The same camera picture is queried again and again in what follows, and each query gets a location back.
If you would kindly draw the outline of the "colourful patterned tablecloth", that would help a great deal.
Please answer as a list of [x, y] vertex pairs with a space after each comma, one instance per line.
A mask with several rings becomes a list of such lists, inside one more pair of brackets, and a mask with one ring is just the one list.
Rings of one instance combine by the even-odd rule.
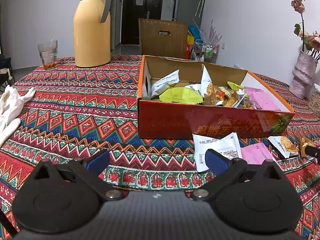
[[131, 190], [193, 190], [213, 179], [198, 173], [191, 140], [142, 139], [138, 135], [140, 56], [114, 56], [109, 64], [81, 69], [72, 57], [52, 70], [38, 67], [17, 80], [20, 94], [35, 89], [21, 125], [1, 147], [1, 209], [14, 221], [12, 202], [36, 164], [62, 164], [111, 151], [100, 178]]

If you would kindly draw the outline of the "white cracker packet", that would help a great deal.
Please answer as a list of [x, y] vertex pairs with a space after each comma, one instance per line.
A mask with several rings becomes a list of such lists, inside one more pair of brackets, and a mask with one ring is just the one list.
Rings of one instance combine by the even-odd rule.
[[280, 152], [284, 158], [294, 157], [298, 155], [295, 145], [285, 136], [270, 136], [270, 143]]

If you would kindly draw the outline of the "long green snack bar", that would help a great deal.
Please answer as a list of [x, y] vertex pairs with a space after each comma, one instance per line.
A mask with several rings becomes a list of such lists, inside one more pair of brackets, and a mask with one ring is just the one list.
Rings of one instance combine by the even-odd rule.
[[185, 87], [169, 88], [159, 96], [159, 100], [161, 102], [174, 102], [190, 105], [203, 103], [201, 94], [191, 88]]

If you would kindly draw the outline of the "grey refrigerator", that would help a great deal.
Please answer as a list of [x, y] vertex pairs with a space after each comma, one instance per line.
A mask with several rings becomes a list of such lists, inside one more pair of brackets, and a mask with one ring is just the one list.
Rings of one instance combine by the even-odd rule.
[[172, 21], [201, 25], [204, 0], [174, 0]]

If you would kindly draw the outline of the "green white nut bar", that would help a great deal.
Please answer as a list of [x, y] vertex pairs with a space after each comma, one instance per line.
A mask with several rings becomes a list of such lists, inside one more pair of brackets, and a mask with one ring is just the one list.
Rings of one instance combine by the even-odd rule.
[[228, 81], [227, 85], [230, 87], [231, 90], [237, 92], [238, 90], [243, 90], [244, 87], [242, 87], [241, 85], [238, 85], [236, 83], [233, 83], [232, 81]]

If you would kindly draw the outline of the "red cardboard snack box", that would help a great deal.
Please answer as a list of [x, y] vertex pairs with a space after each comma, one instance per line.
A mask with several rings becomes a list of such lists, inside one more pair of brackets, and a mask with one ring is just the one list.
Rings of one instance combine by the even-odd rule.
[[281, 135], [295, 111], [269, 85], [249, 70], [205, 63], [215, 86], [232, 81], [244, 87], [264, 91], [277, 110], [231, 108], [160, 102], [151, 98], [151, 85], [178, 70], [177, 87], [200, 83], [202, 62], [144, 55], [142, 57], [138, 92], [138, 134], [143, 139], [190, 139], [193, 134], [223, 137], [236, 132], [242, 138]]

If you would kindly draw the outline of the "white cloth gloves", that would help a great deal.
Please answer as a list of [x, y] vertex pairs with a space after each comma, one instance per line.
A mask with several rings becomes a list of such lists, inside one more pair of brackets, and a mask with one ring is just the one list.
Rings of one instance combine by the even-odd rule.
[[1, 126], [0, 146], [16, 131], [20, 126], [21, 120], [18, 117], [24, 107], [24, 104], [32, 99], [36, 90], [31, 87], [28, 92], [21, 96], [17, 89], [7, 85], [4, 93], [1, 95]]

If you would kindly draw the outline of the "pink ceramic vase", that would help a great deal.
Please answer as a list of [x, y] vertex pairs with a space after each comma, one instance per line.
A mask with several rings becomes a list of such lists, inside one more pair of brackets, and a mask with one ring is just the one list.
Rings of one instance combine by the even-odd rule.
[[304, 99], [306, 91], [313, 85], [318, 61], [311, 55], [300, 51], [293, 68], [293, 80], [289, 91], [299, 99]]

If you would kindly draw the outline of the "woven tissue box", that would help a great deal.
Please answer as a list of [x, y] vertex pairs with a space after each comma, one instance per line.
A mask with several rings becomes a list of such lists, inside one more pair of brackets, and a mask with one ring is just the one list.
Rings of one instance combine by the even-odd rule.
[[308, 102], [308, 106], [313, 111], [313, 113], [320, 117], [320, 92], [318, 90], [314, 90], [312, 92]]

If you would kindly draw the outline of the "white back-label packet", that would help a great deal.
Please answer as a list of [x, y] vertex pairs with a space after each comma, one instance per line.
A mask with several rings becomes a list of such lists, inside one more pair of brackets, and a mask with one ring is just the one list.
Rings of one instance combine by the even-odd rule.
[[156, 96], [160, 96], [163, 92], [165, 92], [168, 88], [175, 86], [179, 83], [179, 70], [176, 70], [167, 76], [159, 79], [151, 86], [151, 98]]

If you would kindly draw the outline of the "orange cracker packet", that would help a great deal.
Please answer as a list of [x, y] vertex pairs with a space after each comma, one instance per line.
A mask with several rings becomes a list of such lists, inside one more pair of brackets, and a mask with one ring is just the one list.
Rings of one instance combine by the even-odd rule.
[[201, 95], [204, 99], [204, 104], [208, 106], [215, 106], [216, 95], [211, 77], [207, 68], [202, 64], [202, 77], [201, 77]]

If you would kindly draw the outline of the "pink snack packet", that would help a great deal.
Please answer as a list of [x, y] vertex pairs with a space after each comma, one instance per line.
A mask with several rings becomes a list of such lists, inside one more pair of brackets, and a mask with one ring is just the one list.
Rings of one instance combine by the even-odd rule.
[[259, 88], [245, 87], [245, 92], [251, 103], [257, 108], [266, 111], [280, 111], [276, 98], [269, 92]]
[[265, 160], [275, 161], [272, 153], [263, 142], [241, 148], [242, 159], [251, 165], [261, 165]]

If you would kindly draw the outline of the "glass cup with drink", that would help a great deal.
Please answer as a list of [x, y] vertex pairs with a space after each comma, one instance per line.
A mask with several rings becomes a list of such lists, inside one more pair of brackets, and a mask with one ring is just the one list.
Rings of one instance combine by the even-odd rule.
[[44, 69], [52, 69], [57, 66], [57, 40], [38, 44], [37, 48]]

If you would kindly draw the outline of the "yellow thermos jug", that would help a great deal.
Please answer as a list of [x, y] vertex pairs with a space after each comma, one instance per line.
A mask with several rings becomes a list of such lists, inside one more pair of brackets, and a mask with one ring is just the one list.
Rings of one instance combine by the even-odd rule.
[[73, 18], [75, 65], [102, 66], [111, 61], [111, 0], [80, 0]]

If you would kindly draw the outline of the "brown wicker chair back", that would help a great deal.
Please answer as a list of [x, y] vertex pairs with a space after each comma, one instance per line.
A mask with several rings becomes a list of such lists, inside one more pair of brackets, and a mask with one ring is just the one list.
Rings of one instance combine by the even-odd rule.
[[143, 55], [184, 58], [187, 25], [180, 22], [139, 19], [139, 42]]

